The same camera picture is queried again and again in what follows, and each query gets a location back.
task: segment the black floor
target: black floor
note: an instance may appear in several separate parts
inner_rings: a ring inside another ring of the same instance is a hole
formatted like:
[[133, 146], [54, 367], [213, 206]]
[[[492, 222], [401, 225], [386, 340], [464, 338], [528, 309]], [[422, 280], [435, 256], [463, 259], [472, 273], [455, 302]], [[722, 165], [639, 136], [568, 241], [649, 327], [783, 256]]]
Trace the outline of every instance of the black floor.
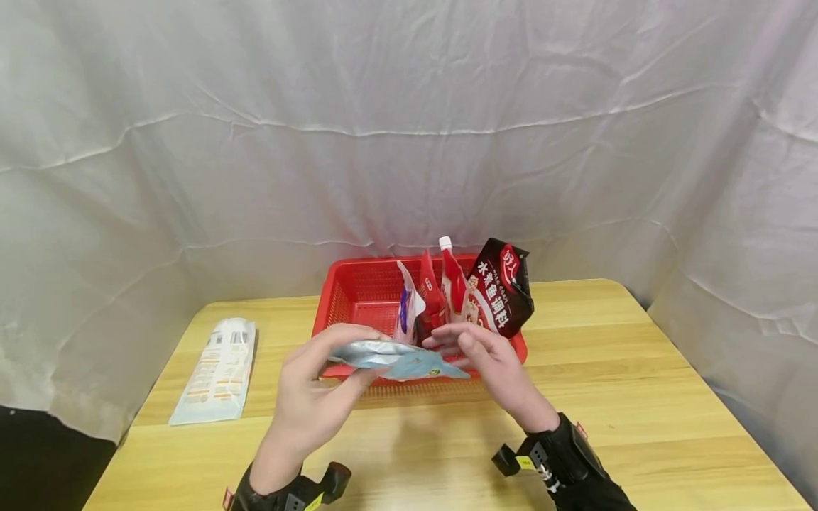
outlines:
[[0, 406], [0, 509], [79, 511], [115, 450], [43, 412]]

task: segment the wrist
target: wrist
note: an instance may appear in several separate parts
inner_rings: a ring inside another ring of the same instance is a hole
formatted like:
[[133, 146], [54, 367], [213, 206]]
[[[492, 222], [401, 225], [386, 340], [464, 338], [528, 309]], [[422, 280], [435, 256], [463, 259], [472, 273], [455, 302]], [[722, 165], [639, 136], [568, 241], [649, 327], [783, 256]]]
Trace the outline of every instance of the wrist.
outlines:
[[250, 487], [259, 495], [279, 491], [297, 478], [305, 459], [307, 456], [293, 450], [285, 438], [268, 431], [250, 470]]
[[560, 426], [560, 414], [536, 389], [518, 410], [510, 410], [509, 414], [526, 433], [555, 431]]

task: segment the wooden table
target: wooden table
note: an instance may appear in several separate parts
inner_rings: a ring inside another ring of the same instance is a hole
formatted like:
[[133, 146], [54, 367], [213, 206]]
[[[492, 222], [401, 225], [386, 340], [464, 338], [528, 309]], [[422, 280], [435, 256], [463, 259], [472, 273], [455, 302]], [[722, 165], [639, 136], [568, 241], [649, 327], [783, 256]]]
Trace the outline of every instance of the wooden table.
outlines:
[[[526, 370], [589, 434], [640, 511], [809, 507], [631, 295], [610, 280], [532, 285]], [[176, 352], [86, 508], [218, 510], [270, 423], [282, 357], [310, 337], [317, 297], [213, 303]], [[217, 321], [254, 320], [259, 345], [242, 419], [170, 427], [168, 418]], [[479, 381], [372, 388], [338, 437], [304, 465], [353, 471], [328, 509], [552, 509], [536, 474], [491, 462], [524, 435]]]

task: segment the white package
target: white package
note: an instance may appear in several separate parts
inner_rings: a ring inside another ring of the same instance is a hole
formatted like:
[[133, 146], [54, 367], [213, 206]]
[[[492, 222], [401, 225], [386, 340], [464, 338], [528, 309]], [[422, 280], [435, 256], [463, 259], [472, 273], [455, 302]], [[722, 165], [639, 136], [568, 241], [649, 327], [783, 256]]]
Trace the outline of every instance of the white package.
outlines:
[[239, 419], [247, 398], [254, 349], [254, 322], [240, 317], [219, 321], [168, 424]]
[[411, 274], [402, 261], [397, 261], [398, 268], [403, 275], [403, 292], [401, 302], [398, 304], [398, 317], [395, 318], [395, 329], [392, 339], [401, 344], [414, 344], [415, 339], [415, 319], [423, 314], [426, 309], [426, 302], [415, 288], [415, 282], [411, 279]]

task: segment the black wrist strap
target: black wrist strap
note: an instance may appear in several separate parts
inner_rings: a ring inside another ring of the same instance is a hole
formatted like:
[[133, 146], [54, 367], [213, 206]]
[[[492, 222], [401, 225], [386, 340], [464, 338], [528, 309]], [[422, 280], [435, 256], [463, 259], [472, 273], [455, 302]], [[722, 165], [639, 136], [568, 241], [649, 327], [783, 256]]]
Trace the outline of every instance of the black wrist strap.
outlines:
[[299, 475], [287, 486], [269, 495], [260, 495], [250, 486], [250, 464], [242, 476], [230, 511], [313, 511], [321, 504], [341, 498], [352, 476], [349, 468], [335, 461], [326, 468], [321, 482]]
[[537, 470], [551, 492], [588, 477], [609, 479], [591, 445], [563, 414], [555, 431], [528, 433], [517, 451], [503, 444], [492, 461], [507, 477], [521, 469]]

